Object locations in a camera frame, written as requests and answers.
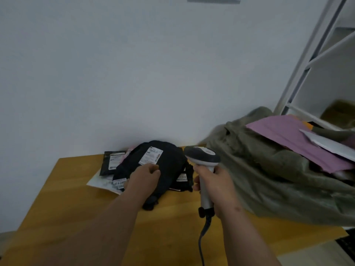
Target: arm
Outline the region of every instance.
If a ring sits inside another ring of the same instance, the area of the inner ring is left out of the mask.
[[[194,170],[199,176],[193,189],[200,189],[199,178],[202,177],[214,203],[215,213],[222,221],[228,265],[281,266],[246,216],[228,172],[216,167],[215,173],[212,173],[206,167],[197,165]]]
[[[158,168],[152,164],[138,167],[125,191],[90,226],[55,246],[35,265],[121,265],[138,211],[157,186]]]

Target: hand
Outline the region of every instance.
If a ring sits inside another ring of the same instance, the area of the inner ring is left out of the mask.
[[[141,165],[131,173],[130,178],[125,183],[124,193],[130,193],[143,205],[157,187],[159,177],[159,165],[151,163]]]
[[[193,169],[199,175],[193,180],[192,188],[200,190],[200,178],[204,180],[207,192],[214,203],[216,215],[221,218],[228,211],[241,211],[242,206],[237,198],[234,184],[228,172],[219,166],[212,173],[205,166],[195,165]]]

